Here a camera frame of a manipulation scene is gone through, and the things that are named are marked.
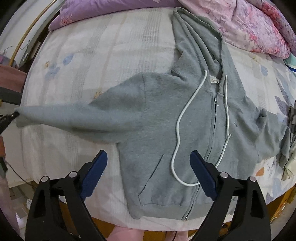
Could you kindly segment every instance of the person's hand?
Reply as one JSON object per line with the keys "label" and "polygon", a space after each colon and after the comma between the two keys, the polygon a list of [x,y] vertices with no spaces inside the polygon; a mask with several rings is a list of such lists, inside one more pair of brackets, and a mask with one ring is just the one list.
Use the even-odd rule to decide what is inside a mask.
{"label": "person's hand", "polygon": [[2,136],[0,136],[0,156],[5,158],[5,147]]}

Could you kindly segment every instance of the gray hoodie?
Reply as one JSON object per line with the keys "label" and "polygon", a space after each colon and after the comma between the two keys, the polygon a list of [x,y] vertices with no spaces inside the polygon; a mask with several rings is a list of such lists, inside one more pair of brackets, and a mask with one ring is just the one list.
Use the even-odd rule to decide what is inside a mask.
{"label": "gray hoodie", "polygon": [[176,123],[194,93],[179,124],[174,170],[180,180],[197,182],[189,164],[193,150],[213,164],[222,158],[217,169],[240,179],[252,175],[262,159],[281,152],[284,167],[289,156],[288,127],[246,96],[213,23],[182,8],[174,10],[172,21],[181,56],[170,74],[137,74],[89,104],[17,109],[19,126],[46,124],[93,141],[117,143],[128,209],[136,219],[186,220],[209,211],[212,202],[202,188],[182,185],[171,169]]}

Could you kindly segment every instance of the clothing tag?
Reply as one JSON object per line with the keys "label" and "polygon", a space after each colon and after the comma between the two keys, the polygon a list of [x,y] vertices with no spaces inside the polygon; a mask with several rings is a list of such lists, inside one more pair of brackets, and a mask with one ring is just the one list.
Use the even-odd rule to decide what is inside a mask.
{"label": "clothing tag", "polygon": [[211,75],[210,75],[210,81],[211,81],[211,83],[219,84],[219,80],[216,77],[211,76]]}

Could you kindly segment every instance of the pink pants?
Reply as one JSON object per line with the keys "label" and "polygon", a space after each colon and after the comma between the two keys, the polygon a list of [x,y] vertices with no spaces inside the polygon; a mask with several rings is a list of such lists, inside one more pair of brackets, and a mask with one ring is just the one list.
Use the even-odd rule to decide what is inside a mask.
{"label": "pink pants", "polygon": [[[142,241],[144,236],[144,230],[129,229],[119,226],[115,226],[112,233],[107,238],[107,241]],[[167,232],[165,241],[172,241],[174,239],[175,232]],[[174,241],[187,241],[188,232],[179,231],[177,232]]]}

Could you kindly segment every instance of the mattress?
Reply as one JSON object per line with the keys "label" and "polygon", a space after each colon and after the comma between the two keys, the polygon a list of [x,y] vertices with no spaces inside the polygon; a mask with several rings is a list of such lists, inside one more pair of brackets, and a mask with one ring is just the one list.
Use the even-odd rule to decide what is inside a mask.
{"label": "mattress", "polygon": [[[49,33],[28,73],[22,105],[90,102],[136,73],[169,72],[180,56],[175,47],[172,13],[172,8],[123,11]],[[285,121],[282,106],[294,103],[296,76],[281,59],[228,46],[248,97]],[[23,128],[21,140],[24,166],[36,182],[44,175],[51,179],[64,177],[78,171],[101,149],[107,152],[108,165],[93,195],[85,201],[92,217],[155,231],[197,229],[204,219],[133,219],[124,197],[115,144],[89,142],[45,125]],[[295,184],[296,178],[282,181],[282,174],[276,157],[257,164],[254,176],[267,203]]]}

